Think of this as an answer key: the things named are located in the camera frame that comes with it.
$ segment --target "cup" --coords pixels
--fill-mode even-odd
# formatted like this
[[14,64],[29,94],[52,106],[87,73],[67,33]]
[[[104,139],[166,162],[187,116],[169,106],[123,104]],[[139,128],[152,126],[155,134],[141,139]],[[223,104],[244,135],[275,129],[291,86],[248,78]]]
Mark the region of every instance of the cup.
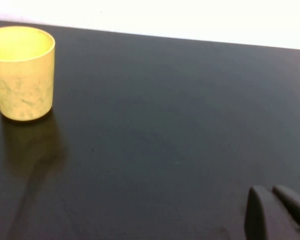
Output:
[[44,116],[52,108],[55,40],[26,26],[0,27],[0,112],[16,121]]

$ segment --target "black table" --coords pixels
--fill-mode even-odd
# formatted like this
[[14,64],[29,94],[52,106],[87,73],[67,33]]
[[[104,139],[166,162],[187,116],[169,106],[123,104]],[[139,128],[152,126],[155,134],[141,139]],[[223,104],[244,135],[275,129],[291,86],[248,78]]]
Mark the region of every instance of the black table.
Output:
[[300,193],[300,50],[36,27],[53,108],[0,114],[0,240],[243,240],[250,186]]

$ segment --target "white wall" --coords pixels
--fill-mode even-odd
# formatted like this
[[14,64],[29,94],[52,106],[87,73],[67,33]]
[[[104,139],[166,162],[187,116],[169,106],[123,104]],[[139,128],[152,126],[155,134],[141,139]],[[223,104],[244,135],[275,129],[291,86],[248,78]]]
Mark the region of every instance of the white wall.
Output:
[[0,20],[300,49],[300,0],[0,0]]

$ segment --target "yellow cup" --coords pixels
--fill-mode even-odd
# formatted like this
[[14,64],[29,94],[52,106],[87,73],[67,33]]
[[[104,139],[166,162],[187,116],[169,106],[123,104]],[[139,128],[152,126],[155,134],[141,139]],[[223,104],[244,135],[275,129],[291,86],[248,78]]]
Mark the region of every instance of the yellow cup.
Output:
[[55,40],[25,26],[0,27],[0,111],[9,119],[29,121],[52,107]]

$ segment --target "black object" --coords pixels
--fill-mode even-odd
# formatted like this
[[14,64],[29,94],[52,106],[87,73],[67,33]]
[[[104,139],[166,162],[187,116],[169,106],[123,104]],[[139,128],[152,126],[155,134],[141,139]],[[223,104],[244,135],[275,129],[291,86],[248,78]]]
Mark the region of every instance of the black object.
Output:
[[245,240],[251,186],[300,193],[300,50],[23,25],[53,111],[0,114],[0,240]]
[[300,195],[285,186],[252,187],[244,229],[247,240],[300,240]]

